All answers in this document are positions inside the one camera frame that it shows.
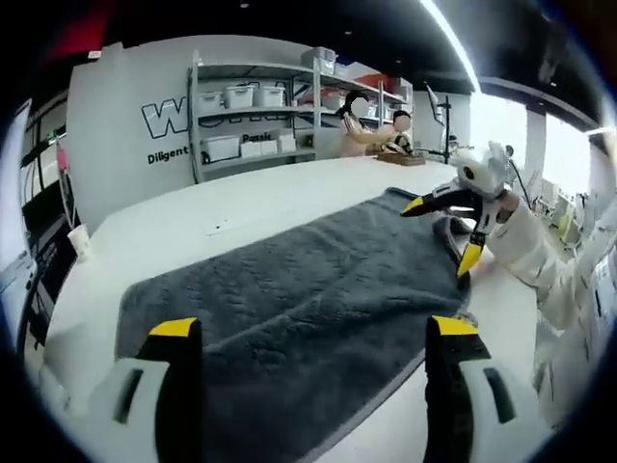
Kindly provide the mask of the person's right hand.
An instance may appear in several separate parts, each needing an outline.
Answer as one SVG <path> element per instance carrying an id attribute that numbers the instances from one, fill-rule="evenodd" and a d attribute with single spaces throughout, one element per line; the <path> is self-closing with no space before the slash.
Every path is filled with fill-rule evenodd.
<path id="1" fill-rule="evenodd" d="M 503 190 L 497 197 L 500 209 L 496 217 L 499 224 L 505 224 L 517 210 L 521 197 L 511 190 Z"/>

